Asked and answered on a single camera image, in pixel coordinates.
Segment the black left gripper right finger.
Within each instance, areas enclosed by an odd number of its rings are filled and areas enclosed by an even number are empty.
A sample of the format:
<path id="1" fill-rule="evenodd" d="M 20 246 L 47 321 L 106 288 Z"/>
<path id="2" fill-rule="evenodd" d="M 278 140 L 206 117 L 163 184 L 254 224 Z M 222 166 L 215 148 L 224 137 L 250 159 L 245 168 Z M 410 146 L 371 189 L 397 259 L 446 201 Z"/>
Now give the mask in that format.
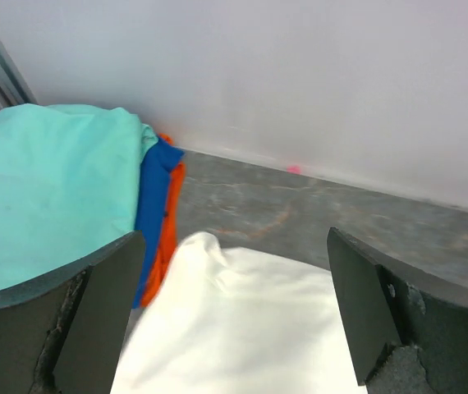
<path id="1" fill-rule="evenodd" d="M 371 393 L 468 393 L 468 287 L 336 227 L 327 249 L 358 384 Z"/>

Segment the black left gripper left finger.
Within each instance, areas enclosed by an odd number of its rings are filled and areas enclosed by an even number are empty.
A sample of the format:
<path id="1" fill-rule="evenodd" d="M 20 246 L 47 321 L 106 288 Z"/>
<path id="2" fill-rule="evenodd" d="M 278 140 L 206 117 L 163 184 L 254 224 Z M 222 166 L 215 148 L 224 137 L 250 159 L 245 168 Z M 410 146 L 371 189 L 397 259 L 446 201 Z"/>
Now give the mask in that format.
<path id="1" fill-rule="evenodd" d="M 109 393 L 145 240 L 133 231 L 0 291 L 0 393 Z"/>

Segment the white printed t shirt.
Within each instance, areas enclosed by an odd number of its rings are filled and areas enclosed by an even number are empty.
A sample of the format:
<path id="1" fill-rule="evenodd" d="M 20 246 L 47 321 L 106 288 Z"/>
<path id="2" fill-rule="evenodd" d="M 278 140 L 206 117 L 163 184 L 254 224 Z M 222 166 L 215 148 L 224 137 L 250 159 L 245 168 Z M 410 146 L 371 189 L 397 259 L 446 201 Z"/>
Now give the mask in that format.
<path id="1" fill-rule="evenodd" d="M 183 240 L 119 360 L 115 393 L 363 393 L 328 270 Z"/>

